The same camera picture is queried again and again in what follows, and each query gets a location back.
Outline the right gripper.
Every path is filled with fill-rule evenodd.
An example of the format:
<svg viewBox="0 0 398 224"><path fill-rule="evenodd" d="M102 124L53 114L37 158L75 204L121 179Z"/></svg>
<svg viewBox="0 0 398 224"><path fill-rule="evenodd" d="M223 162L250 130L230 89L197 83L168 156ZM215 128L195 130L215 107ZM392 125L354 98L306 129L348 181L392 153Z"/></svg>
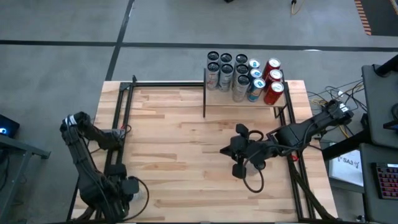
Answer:
<svg viewBox="0 0 398 224"><path fill-rule="evenodd" d="M272 141L250 141L249 130L243 124L236 125L237 136L230 139L229 145L220 149L220 153L233 157L236 162L232 167L232 175L238 179L246 178L246 165L251 163L254 167L265 167L266 160L276 157L279 148Z"/></svg>

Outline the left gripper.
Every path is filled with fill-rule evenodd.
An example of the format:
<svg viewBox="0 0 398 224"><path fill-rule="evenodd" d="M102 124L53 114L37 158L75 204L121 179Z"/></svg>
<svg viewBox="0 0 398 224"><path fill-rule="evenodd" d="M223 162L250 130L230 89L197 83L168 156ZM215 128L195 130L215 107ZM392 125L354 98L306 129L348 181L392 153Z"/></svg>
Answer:
<svg viewBox="0 0 398 224"><path fill-rule="evenodd" d="M124 218L128 215L130 202L139 192L139 181L135 177L120 180L106 191L107 206L111 218Z"/></svg>

